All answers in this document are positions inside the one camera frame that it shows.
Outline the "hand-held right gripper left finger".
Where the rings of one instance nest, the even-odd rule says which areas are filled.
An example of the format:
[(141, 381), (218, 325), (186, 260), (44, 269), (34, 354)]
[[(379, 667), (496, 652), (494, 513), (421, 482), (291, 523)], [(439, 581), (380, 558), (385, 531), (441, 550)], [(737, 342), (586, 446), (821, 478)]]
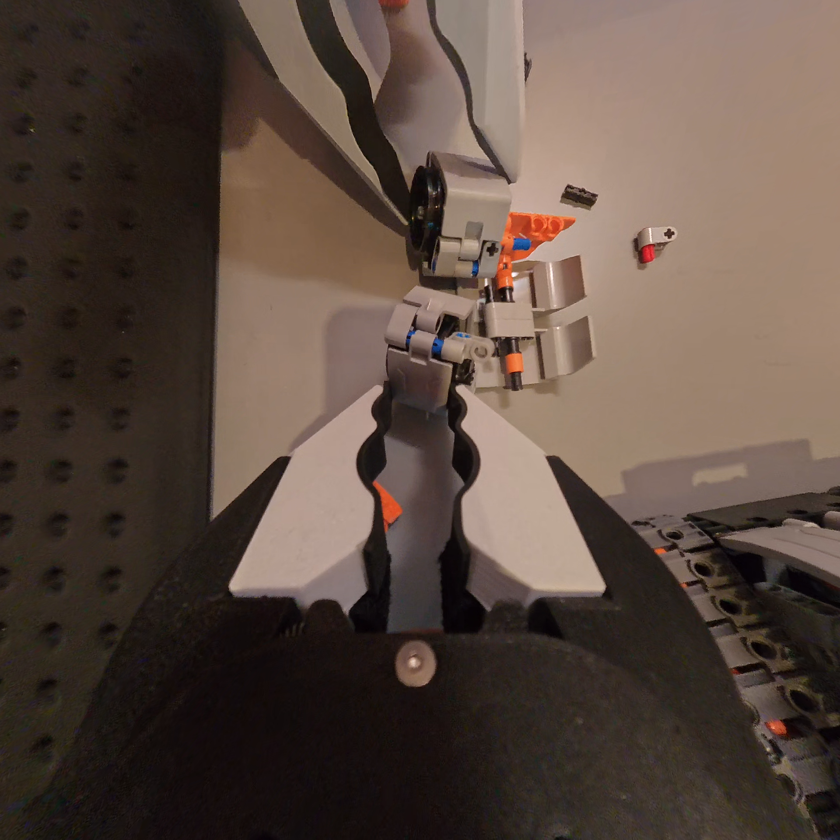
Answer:
[(232, 595), (287, 597), (303, 611), (334, 601), (357, 630), (386, 630), (391, 558), (374, 481), (391, 419), (390, 389), (376, 385), (292, 451)]

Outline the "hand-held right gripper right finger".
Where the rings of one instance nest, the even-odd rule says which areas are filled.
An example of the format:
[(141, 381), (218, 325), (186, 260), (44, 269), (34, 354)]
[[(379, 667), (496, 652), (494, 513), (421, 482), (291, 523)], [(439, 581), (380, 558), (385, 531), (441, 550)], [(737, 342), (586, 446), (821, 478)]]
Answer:
[(447, 403), (463, 486), (441, 554), (446, 632), (475, 632), (500, 603), (601, 597), (606, 583), (541, 447), (467, 386)]

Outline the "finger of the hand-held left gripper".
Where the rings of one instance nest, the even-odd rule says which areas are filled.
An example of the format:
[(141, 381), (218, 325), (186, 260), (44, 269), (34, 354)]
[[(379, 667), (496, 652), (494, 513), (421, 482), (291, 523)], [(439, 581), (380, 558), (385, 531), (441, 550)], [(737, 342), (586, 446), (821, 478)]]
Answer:
[(392, 218), (406, 225), (408, 186), (376, 111), (391, 62), (380, 2), (241, 1), (259, 56)]
[(463, 89), (478, 146), (515, 183), (525, 125), (522, 1), (428, 1), (427, 9)]

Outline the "grey orange brick wheel assembly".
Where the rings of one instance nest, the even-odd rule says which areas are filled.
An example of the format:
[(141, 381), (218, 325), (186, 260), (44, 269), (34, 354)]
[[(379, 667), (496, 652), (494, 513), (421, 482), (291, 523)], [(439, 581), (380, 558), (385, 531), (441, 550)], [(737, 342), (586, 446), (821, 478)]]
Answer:
[(474, 303), (465, 330), (493, 341), (472, 389), (520, 391), (572, 375), (595, 358), (580, 255), (541, 261), (571, 217), (511, 210), (505, 179), (478, 160), (431, 152), (411, 189), (409, 235), (423, 287)]

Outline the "small grey brick hinge assembly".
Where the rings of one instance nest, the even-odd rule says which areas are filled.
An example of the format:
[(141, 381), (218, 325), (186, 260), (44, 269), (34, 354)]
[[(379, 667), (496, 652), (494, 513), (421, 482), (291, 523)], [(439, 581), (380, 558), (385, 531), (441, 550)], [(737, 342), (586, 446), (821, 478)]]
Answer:
[(394, 401), (443, 413), (453, 385), (474, 387), (476, 367), (492, 360), (491, 339), (468, 333), (474, 303), (415, 286), (394, 309), (384, 332), (385, 370)]

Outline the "small grey connector red pin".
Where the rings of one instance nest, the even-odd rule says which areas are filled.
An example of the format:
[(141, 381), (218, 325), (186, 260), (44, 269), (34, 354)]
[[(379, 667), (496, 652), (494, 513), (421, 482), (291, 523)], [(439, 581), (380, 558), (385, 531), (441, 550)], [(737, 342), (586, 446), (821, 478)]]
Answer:
[(645, 227), (635, 237), (637, 261), (641, 266), (652, 263), (661, 251), (678, 236), (674, 226)]

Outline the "grey orange tracked brick robot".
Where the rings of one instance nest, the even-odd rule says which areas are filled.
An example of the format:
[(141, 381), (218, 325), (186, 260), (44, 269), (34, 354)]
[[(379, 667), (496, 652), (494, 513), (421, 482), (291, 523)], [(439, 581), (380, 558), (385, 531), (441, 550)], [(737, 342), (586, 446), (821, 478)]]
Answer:
[(839, 837), (839, 490), (636, 519), (724, 657), (814, 834)]

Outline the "black dimpled cushion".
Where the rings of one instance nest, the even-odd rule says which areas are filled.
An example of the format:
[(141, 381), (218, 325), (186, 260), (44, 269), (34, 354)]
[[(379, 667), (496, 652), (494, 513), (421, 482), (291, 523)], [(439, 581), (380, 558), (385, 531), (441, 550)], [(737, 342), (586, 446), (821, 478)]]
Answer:
[(2, 2), (2, 838), (209, 512), (207, 2)]

